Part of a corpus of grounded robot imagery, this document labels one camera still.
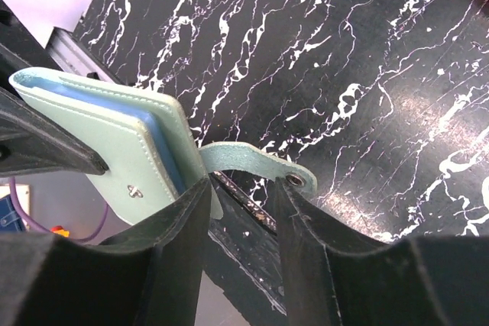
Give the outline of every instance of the marble table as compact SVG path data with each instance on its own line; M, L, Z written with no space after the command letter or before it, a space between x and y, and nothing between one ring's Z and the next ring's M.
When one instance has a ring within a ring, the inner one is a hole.
M199 146L310 168L365 234L489 233L487 0L93 0L74 35L176 96ZM231 178L269 210L264 180Z

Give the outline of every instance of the orange object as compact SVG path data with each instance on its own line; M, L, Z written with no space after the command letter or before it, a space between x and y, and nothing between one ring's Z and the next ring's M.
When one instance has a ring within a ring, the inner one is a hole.
M55 233L55 234L59 234L60 236L63 236L63 237L69 237L70 236L70 232L65 230L62 226L60 225L57 225L55 227L52 227L51 228L51 232Z

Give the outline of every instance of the cable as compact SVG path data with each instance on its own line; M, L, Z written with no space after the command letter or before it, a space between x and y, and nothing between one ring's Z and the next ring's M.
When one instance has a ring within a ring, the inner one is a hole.
M15 177L11 177L8 179L8 186L10 187L10 197L12 200L12 204L14 206L15 211L18 213L19 217L21 217L29 225L29 227L31 227L35 231L52 233L49 229L47 229L43 225L37 223L21 207L21 203L18 200L17 186L15 185ZM108 204L105 203L105 209L104 209L104 214L102 216L102 220L100 221L97 228L93 231L93 233L90 234L88 237L78 238L78 239L73 239L73 240L76 242L82 242L83 243L83 242L88 242L88 241L92 240L93 238L95 238L97 236L97 234L99 234L100 231L102 230L102 227L104 226L105 220L107 219L107 214L108 214Z

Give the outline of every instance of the wallet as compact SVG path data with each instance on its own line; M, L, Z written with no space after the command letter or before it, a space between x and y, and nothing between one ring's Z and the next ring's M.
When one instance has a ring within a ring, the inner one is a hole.
M312 194L315 176L243 142L197 148L180 103L171 96L100 82L45 68L10 77L21 97L108 165L101 176L87 174L123 221L136 224L174 202L211 172L242 170L275 180L294 177ZM215 192L211 216L222 217Z

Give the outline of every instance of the purple cable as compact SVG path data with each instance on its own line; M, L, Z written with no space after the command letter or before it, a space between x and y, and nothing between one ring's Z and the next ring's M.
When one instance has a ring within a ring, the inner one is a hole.
M51 231L41 224L37 223L29 214L27 214L24 209L21 207L21 203L18 200L18 195L17 195L17 186L15 185L15 177L11 177L8 179L8 186L10 187L10 197L12 200L12 204L14 206L15 211L18 213L19 217L21 217L32 229L39 231L39 232L47 232L51 233ZM85 238L79 238L79 239L73 239L76 242L88 242L95 238L97 234L100 233L102 230L102 227L104 226L105 220L107 219L107 214L108 214L108 204L105 203L105 210L104 214L102 216L102 220L100 221L99 225L97 228L93 231L92 234L90 234L88 237Z

